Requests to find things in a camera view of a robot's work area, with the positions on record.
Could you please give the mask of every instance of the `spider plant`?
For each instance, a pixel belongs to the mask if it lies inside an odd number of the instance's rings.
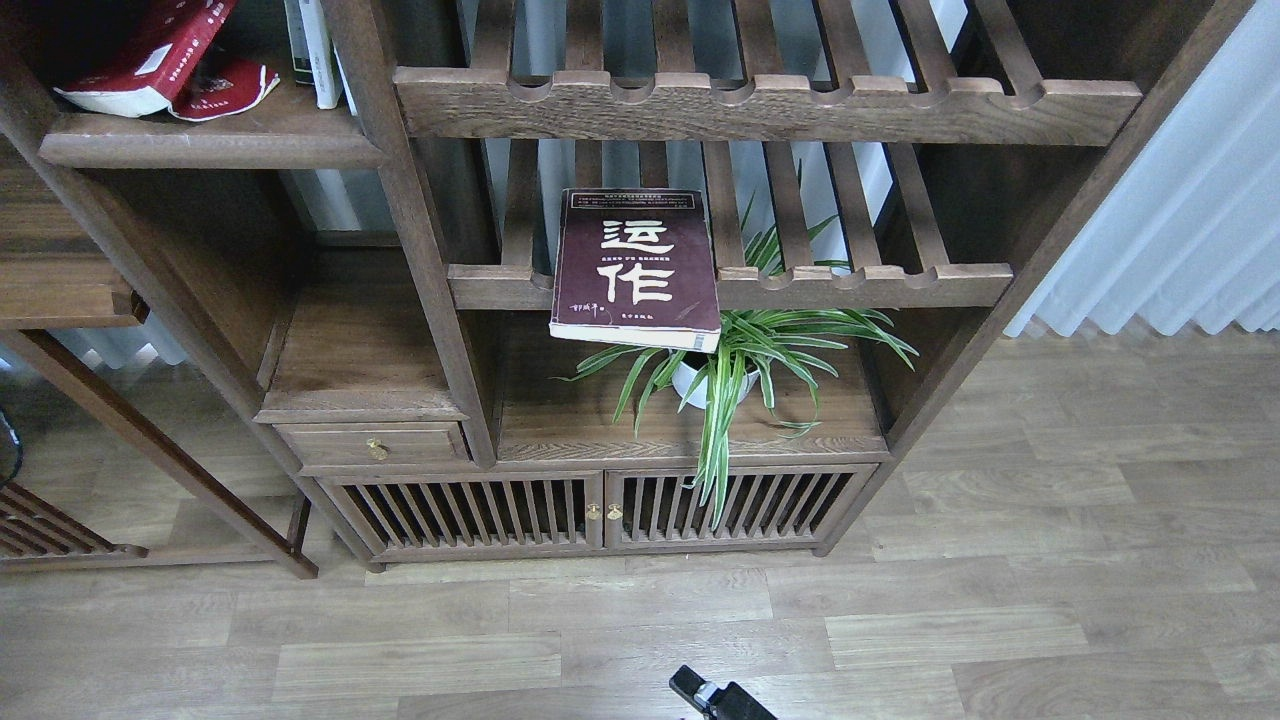
[[[750,215],[753,202],[754,196],[744,213],[744,225],[746,217]],[[836,217],[832,215],[809,228],[809,241],[813,242],[835,219]],[[755,233],[748,241],[745,259],[763,274],[776,275],[783,272],[776,224]],[[849,266],[844,260],[819,263],[827,266]],[[774,413],[776,402],[774,370],[781,368],[805,383],[813,400],[813,419],[808,421],[778,420],[781,427],[791,430],[785,433],[785,437],[800,437],[819,424],[818,379],[814,377],[814,370],[838,377],[836,368],[813,355],[810,350],[846,350],[849,345],[838,338],[861,338],[887,345],[908,366],[913,366],[910,355],[918,355],[918,352],[882,325],[892,327],[893,323],[878,310],[724,310],[721,313],[719,345],[714,354],[705,356],[705,361],[690,384],[691,393],[701,383],[707,383],[707,410],[703,418],[698,469],[692,486],[701,491],[700,505],[712,501],[713,529],[719,527],[724,514],[730,474],[730,425],[737,413],[739,393],[748,373],[753,369],[759,370],[760,393],[771,415]],[[635,357],[631,363],[631,370],[618,392],[613,421],[617,423],[622,418],[623,410],[639,386],[634,424],[635,433],[639,434],[640,420],[649,397],[655,391],[672,384],[672,375],[676,373],[676,368],[686,360],[686,356],[691,355],[689,351],[616,345],[579,363],[577,374],[572,378],[559,379],[580,380],[594,375],[622,357],[632,355]],[[686,396],[681,400],[677,411],[684,410],[687,402]]]

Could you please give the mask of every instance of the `brass knob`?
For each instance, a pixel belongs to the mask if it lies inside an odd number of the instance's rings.
[[[369,438],[365,441],[365,445],[369,446],[369,456],[379,462],[387,460],[392,454],[390,450],[387,450],[385,445],[378,442],[378,438]]]

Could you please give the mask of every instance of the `cabinet door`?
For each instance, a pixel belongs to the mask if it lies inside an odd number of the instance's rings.
[[[602,547],[599,473],[320,478],[381,562],[575,555]]]
[[[812,547],[823,521],[837,518],[876,465],[742,468],[730,477],[724,514],[712,528],[710,505],[689,487],[694,473],[605,473],[604,544],[611,550]]]

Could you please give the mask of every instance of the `cabinet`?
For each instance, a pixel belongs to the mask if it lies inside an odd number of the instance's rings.
[[[24,31],[0,50],[0,127],[375,566],[826,553],[1251,3],[970,0],[948,51],[927,1],[896,0],[908,83],[872,73],[859,18],[840,0],[723,3],[736,77],[696,72],[690,5],[655,0],[653,72],[639,78],[605,70],[602,3],[567,3],[564,55],[543,77],[512,69],[513,0],[479,3],[471,44],[452,1],[332,0],[358,118],[315,110],[285,83],[200,127],[59,105],[45,87],[68,60],[54,50],[93,24],[12,5],[6,26]],[[832,79],[787,73],[774,14],[788,12],[812,12]],[[279,56],[279,15],[278,3],[242,0],[227,42]],[[83,46],[87,63],[96,49]],[[502,177],[484,138],[512,138]],[[893,307],[922,352],[916,370],[876,347],[833,357],[841,375],[823,383],[823,424],[800,438],[744,405],[732,428],[739,505],[709,529],[682,489],[692,413],[654,398],[632,437],[608,421],[616,374],[547,379],[589,350],[545,332],[544,140],[573,143],[577,186],[600,183],[602,143],[634,143],[650,187],[671,182],[667,143],[696,141],[722,306]],[[823,168],[806,172],[829,178],[850,274],[814,260],[790,141],[822,143]],[[763,158],[780,277],[742,259],[731,142]],[[893,183],[874,215],[851,142],[884,143]],[[289,168],[376,168],[398,243],[338,247],[307,233],[271,172]],[[780,414],[808,416],[803,387],[778,395]]]

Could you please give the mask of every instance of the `book cover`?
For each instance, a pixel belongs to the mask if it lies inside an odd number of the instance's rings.
[[[165,110],[234,6],[236,0],[154,0],[105,67],[54,90],[96,113],[138,118]]]
[[[716,268],[703,196],[566,190],[550,334],[713,352]]]
[[[234,115],[256,106],[279,82],[271,68],[214,46],[169,113],[196,123]]]
[[[307,53],[307,31],[302,27],[298,0],[284,0],[284,23],[289,27],[289,54],[293,56],[293,82],[315,85],[311,77],[311,55]]]

